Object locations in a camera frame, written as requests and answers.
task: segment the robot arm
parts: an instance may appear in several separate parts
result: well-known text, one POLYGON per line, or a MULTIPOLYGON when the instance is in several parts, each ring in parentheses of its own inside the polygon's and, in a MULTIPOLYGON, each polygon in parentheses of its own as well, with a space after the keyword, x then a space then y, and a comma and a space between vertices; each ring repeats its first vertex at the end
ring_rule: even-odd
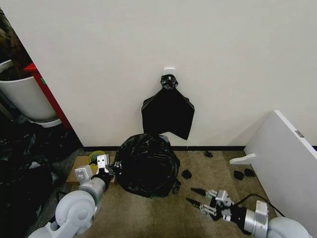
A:
POLYGON ((108 155, 100 155, 97 160, 98 170, 94 176, 89 165, 75 169, 79 190, 65 195, 56 207, 55 217, 29 238, 72 238, 89 229, 113 178, 108 155))
POLYGON ((192 191, 211 199, 210 205, 186 198, 200 213, 214 221, 222 218, 234 222, 240 230, 254 238, 312 238, 298 222, 286 217, 277 217, 268 221, 267 203, 257 201, 256 211, 235 205, 225 190, 204 190, 192 188, 192 191))

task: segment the black garbage bag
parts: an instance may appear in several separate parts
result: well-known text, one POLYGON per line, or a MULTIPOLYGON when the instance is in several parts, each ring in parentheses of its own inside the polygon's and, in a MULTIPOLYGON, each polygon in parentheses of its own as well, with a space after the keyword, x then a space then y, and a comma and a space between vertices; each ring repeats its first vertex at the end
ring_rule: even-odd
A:
POLYGON ((169 131, 187 140, 195 108, 176 89, 178 82, 174 75, 163 75, 161 85, 162 89, 158 93, 143 102, 143 131, 150 135, 169 131))
POLYGON ((179 159, 166 136, 138 134, 128 138, 115 155, 118 183, 143 197, 166 197, 178 183, 179 159))

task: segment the carpet floor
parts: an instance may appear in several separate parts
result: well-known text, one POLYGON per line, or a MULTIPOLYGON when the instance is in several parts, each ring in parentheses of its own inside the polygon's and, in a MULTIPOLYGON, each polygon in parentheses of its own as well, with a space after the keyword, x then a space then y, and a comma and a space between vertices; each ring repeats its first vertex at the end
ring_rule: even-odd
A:
MULTIPOLYGON (((202 151, 175 152, 181 162, 178 179, 181 189, 177 195, 170 193, 166 198, 144 198, 124 191, 120 185, 111 184, 105 193, 102 207, 94 223, 85 233, 76 238, 246 238, 234 223, 217 222, 200 214, 185 200, 186 197, 209 204, 209 200, 190 190, 191 187, 224 189, 230 198, 238 202, 249 193, 267 198, 259 180, 244 177, 237 180, 234 170, 244 171, 251 166, 232 166, 229 160, 244 156, 243 151, 212 151, 213 157, 204 156, 202 151), (192 178, 181 176, 188 169, 192 178)), ((256 198, 251 197, 244 206, 255 210, 256 198)), ((275 212, 269 209, 270 218, 275 212)))

